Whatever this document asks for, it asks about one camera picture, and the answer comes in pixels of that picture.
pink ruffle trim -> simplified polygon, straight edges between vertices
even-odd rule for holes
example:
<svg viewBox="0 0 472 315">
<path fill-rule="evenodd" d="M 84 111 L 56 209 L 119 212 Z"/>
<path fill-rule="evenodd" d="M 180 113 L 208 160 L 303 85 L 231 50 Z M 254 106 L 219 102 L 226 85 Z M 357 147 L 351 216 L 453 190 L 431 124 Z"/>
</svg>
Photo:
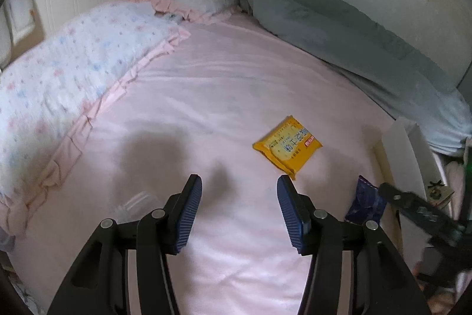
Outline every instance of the pink ruffle trim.
<svg viewBox="0 0 472 315">
<path fill-rule="evenodd" d="M 139 71 L 153 59 L 170 54 L 179 43 L 190 36 L 183 28 L 171 31 L 171 36 L 159 43 L 145 57 L 140 59 L 128 72 L 117 81 L 92 108 L 79 119 L 62 140 L 27 196 L 6 197 L 0 201 L 0 226 L 10 235 L 21 236 L 28 220 L 34 212 L 46 202 L 48 190 L 58 188 L 64 183 L 72 167 L 82 155 L 88 136 L 93 129 L 93 122 L 103 111 L 127 93 L 127 86 L 133 82 Z"/>
<path fill-rule="evenodd" d="M 177 0 L 131 0 L 131 2 L 151 2 L 154 10 L 157 12 L 171 12 L 173 14 L 181 15 L 186 21 L 203 24 L 212 24 L 215 22 L 226 21 L 232 14 L 241 11 L 239 6 L 230 6 L 226 10 L 217 12 L 216 14 L 212 14 L 210 12 L 200 12 L 185 7 L 185 5 L 180 4 Z"/>
</svg>

mattress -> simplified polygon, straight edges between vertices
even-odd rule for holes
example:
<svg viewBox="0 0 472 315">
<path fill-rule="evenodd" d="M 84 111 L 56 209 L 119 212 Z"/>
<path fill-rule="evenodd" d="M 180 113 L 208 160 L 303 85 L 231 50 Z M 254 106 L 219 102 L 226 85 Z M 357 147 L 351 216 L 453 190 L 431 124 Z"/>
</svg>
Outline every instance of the mattress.
<svg viewBox="0 0 472 315">
<path fill-rule="evenodd" d="M 323 144 L 294 182 L 317 208 L 342 220 L 360 174 L 383 181 L 372 147 L 393 119 L 347 79 L 244 14 L 182 26 L 190 38 L 94 121 L 64 185 L 17 239 L 13 266 L 45 308 L 103 218 L 143 191 L 164 203 L 197 173 L 204 189 L 188 245 L 168 258 L 181 313 L 297 313 L 310 257 L 290 244 L 276 193 L 282 172 L 252 149 L 287 115 Z"/>
</svg>

silver bolt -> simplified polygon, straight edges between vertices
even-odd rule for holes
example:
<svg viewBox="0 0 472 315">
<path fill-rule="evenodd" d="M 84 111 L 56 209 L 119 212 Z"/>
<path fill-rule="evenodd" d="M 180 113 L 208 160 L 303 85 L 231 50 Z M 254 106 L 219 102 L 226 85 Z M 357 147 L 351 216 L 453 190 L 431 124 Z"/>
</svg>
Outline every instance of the silver bolt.
<svg viewBox="0 0 472 315">
<path fill-rule="evenodd" d="M 100 227 L 102 227 L 103 229 L 109 229 L 112 225 L 113 225 L 113 220 L 111 219 L 104 219 L 100 223 Z"/>
<path fill-rule="evenodd" d="M 327 212 L 324 210 L 315 210 L 313 215 L 318 219 L 325 219 L 327 217 Z"/>
<path fill-rule="evenodd" d="M 374 221 L 367 221 L 365 223 L 365 227 L 367 227 L 369 230 L 375 231 L 376 229 L 378 229 L 378 224 Z"/>
<path fill-rule="evenodd" d="M 154 211 L 151 213 L 151 216 L 152 216 L 154 219 L 163 218 L 165 215 L 166 215 L 166 211 L 164 211 L 164 210 L 161 209 L 161 208 L 158 208 L 157 210 L 154 210 Z"/>
</svg>

gray blanket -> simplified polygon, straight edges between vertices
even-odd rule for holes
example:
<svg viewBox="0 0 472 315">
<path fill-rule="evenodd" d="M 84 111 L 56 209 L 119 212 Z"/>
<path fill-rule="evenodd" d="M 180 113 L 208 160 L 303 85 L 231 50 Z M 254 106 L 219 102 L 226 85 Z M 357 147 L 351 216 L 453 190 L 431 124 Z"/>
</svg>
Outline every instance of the gray blanket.
<svg viewBox="0 0 472 315">
<path fill-rule="evenodd" d="M 414 120 L 431 148 L 460 155 L 468 104 L 431 59 L 342 0 L 240 0 L 272 34 L 328 62 L 392 117 Z"/>
</svg>

blue wrapper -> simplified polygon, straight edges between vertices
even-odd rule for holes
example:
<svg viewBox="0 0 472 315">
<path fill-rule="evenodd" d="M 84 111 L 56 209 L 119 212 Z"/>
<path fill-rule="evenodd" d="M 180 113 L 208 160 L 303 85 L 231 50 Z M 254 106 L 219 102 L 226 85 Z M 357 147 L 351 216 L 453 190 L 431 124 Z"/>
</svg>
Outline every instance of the blue wrapper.
<svg viewBox="0 0 472 315">
<path fill-rule="evenodd" d="M 355 198 L 346 214 L 346 222 L 362 224 L 365 221 L 380 223 L 386 201 L 378 194 L 378 189 L 362 175 L 359 175 Z"/>
</svg>

